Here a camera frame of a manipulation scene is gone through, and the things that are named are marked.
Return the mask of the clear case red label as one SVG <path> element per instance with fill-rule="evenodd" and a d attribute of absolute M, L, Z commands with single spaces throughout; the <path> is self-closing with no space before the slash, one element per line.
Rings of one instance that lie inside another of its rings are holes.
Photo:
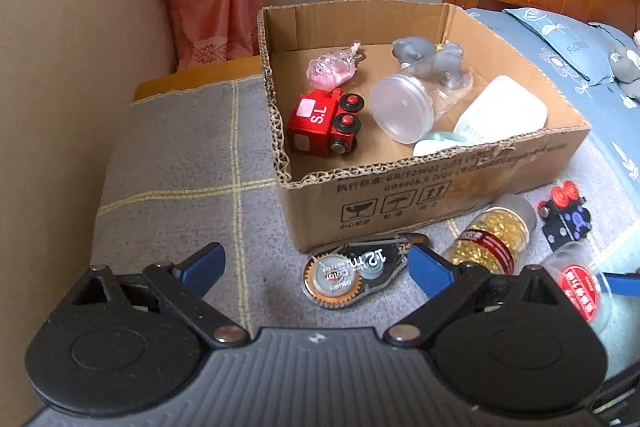
<path fill-rule="evenodd" d="M 611 321 L 614 301 L 590 246 L 583 241 L 567 243 L 545 257 L 541 265 L 593 332 L 601 336 Z"/>

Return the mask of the bottle of golden capsules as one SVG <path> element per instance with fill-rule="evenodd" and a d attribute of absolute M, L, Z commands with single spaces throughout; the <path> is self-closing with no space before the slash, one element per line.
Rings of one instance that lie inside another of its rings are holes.
<path fill-rule="evenodd" d="M 536 223 L 536 211 L 522 195 L 502 195 L 466 226 L 444 258 L 452 265 L 471 262 L 491 273 L 513 275 Z"/>

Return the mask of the black robot cube toy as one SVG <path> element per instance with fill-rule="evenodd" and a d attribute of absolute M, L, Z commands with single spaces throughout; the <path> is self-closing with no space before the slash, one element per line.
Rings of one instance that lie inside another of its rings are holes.
<path fill-rule="evenodd" d="M 580 242 L 592 231 L 591 215 L 586 199 L 570 180 L 552 187 L 549 198 L 537 205 L 541 231 L 555 253 L 572 242 Z"/>

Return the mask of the mint green oval case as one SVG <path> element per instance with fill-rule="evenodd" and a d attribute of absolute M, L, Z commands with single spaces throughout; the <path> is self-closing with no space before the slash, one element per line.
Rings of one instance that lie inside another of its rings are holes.
<path fill-rule="evenodd" d="M 454 132 L 430 132 L 414 144 L 413 156 L 428 156 L 448 148 L 465 146 L 468 143 L 468 139 Z"/>

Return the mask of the clear plastic jar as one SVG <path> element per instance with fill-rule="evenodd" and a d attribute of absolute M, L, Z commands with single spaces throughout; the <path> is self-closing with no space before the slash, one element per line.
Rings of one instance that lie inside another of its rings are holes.
<path fill-rule="evenodd" d="M 413 144 L 469 94 L 473 83 L 461 57 L 436 53 L 375 83 L 370 113 L 390 139 Z"/>

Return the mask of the red toy train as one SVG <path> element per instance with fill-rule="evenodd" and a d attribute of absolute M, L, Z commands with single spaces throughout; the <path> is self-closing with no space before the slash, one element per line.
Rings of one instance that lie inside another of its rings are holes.
<path fill-rule="evenodd" d="M 364 98 L 340 88 L 302 94 L 286 124 L 291 150 L 317 157 L 347 155 L 357 147 Z"/>

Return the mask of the grey cat figurine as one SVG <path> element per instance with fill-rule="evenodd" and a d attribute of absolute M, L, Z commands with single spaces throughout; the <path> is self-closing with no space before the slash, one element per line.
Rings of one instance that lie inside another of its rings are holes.
<path fill-rule="evenodd" d="M 434 78 L 450 87 L 462 81 L 463 49 L 455 42 L 434 44 L 422 37 L 405 37 L 392 43 L 392 54 L 405 74 Z"/>

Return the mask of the grey green checked blanket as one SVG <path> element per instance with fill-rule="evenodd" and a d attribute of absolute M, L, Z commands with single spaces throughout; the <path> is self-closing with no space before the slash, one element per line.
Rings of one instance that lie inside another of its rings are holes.
<path fill-rule="evenodd" d="M 262 326 L 375 326 L 382 334 L 425 303 L 407 270 L 344 310 L 321 309 L 304 294 L 307 256 L 291 243 L 271 176 L 262 77 L 148 98 L 129 113 L 107 169 L 93 265 L 137 273 L 221 243 L 226 271 L 206 300 L 254 336 Z M 593 222 L 587 248 L 604 271 L 639 268 L 639 213 L 590 137 L 556 183 L 565 179 L 585 194 Z M 613 296 L 612 303 L 600 337 L 608 375 L 639 361 L 639 299 Z"/>

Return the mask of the correction tape dispenser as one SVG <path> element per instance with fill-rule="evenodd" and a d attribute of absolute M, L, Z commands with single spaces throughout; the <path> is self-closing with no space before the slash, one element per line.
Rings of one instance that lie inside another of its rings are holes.
<path fill-rule="evenodd" d="M 318 307 L 344 309 L 382 291 L 408 265 L 413 245 L 432 246 L 422 233 L 357 239 L 311 254 L 303 267 L 302 288 Z"/>

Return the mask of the brown cardboard box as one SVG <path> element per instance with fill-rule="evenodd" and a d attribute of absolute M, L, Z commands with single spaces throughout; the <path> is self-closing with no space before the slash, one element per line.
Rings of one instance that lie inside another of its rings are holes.
<path fill-rule="evenodd" d="M 308 62 L 361 42 L 366 59 L 348 90 L 368 96 L 397 68 L 392 42 L 409 36 L 461 44 L 475 92 L 498 76 L 509 76 L 544 103 L 546 124 L 506 141 L 416 157 L 363 112 L 352 153 L 330 158 L 296 153 L 285 128 L 308 88 Z M 258 15 L 258 43 L 280 201 L 291 241 L 304 253 L 459 216 L 501 194 L 548 184 L 590 130 L 540 68 L 452 4 L 344 0 L 270 6 Z"/>

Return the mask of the grey plush toy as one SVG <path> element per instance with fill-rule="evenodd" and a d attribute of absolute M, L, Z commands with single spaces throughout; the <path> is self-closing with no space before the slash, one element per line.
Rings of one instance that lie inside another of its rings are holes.
<path fill-rule="evenodd" d="M 634 101 L 640 101 L 639 51 L 635 46 L 628 48 L 614 43 L 608 56 L 613 75 L 620 89 Z"/>

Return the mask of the blue floral bedding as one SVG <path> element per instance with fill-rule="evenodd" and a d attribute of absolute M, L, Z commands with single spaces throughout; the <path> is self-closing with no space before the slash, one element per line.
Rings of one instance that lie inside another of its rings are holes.
<path fill-rule="evenodd" d="M 587 119 L 589 140 L 630 198 L 638 200 L 639 103 L 620 89 L 608 62 L 620 31 L 532 8 L 466 12 L 549 77 Z"/>

